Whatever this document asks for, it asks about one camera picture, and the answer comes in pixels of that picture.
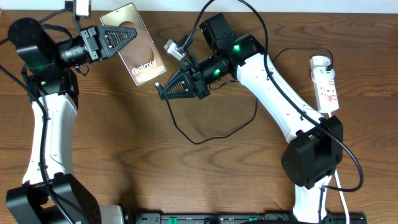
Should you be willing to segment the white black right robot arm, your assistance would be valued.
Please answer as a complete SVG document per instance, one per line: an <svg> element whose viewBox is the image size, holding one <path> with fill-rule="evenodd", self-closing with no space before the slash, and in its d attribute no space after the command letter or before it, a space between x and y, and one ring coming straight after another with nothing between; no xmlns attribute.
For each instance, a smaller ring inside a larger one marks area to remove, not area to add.
<svg viewBox="0 0 398 224"><path fill-rule="evenodd" d="M198 61L188 50L189 35L168 41L165 49L180 65L165 85L157 86L160 99L204 98L213 82L231 75L265 107L287 141L281 164L295 185L294 220L324 221L326 192L343 155L342 123L304 102L275 69L265 47L251 34L235 33L223 14L199 28L212 55Z"/></svg>

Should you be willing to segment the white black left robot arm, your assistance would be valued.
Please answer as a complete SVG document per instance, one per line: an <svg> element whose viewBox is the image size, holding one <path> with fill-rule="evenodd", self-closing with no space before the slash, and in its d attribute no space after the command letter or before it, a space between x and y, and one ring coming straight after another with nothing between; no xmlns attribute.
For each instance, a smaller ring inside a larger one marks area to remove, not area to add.
<svg viewBox="0 0 398 224"><path fill-rule="evenodd" d="M78 111L77 74L106 60L136 38L132 27L79 27L55 42L49 31L65 28L25 17L8 38L24 61L18 84L28 93L35 116L32 154L20 187L6 204L18 223L133 223L121 205L101 206L73 171L73 126Z"/></svg>

